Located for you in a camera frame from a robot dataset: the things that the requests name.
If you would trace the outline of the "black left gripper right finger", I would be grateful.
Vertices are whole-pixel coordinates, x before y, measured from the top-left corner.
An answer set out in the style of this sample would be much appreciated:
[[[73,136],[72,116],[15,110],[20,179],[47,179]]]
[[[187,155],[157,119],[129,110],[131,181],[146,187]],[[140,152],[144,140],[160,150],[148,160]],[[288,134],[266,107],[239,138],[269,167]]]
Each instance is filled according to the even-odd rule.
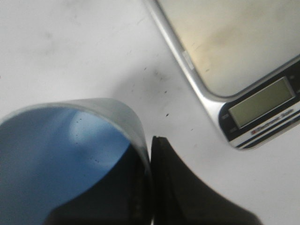
[[[153,137],[151,170],[156,225],[260,225],[252,212],[227,200],[200,180],[167,138]]]

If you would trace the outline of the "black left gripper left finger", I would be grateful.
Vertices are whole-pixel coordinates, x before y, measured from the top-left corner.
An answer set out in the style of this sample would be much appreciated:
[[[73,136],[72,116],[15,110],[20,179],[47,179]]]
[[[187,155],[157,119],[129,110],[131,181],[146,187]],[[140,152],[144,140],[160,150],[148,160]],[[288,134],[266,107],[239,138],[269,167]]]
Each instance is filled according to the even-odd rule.
[[[45,225],[149,225],[152,221],[152,178],[129,145],[116,165],[94,186],[56,207]]]

